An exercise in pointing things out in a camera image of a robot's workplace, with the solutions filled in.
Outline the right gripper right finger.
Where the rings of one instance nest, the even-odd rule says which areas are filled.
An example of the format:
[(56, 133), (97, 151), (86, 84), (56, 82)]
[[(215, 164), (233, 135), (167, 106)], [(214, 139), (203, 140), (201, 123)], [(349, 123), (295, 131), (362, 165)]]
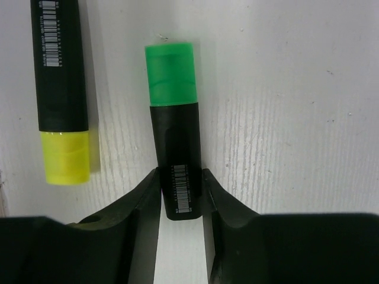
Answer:
[(261, 215), (203, 170), (209, 283), (377, 283), (378, 216)]

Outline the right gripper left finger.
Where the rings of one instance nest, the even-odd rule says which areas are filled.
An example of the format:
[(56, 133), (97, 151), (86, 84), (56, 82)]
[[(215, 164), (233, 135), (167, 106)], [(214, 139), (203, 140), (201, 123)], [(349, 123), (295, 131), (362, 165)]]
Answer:
[(80, 222), (1, 219), (2, 283), (152, 283), (160, 222), (159, 172)]

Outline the green highlighter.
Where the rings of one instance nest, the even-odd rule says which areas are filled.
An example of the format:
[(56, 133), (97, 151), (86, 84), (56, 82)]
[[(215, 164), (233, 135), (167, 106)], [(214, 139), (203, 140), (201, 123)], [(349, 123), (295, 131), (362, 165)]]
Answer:
[(166, 216), (201, 216), (200, 120), (193, 45), (146, 46), (150, 117)]

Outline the yellow highlighter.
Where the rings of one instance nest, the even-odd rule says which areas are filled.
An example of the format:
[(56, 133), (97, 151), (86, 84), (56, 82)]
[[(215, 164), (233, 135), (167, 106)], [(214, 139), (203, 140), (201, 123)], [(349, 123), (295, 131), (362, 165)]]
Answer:
[(38, 127), (46, 181), (89, 181), (89, 125), (77, 1), (31, 1)]

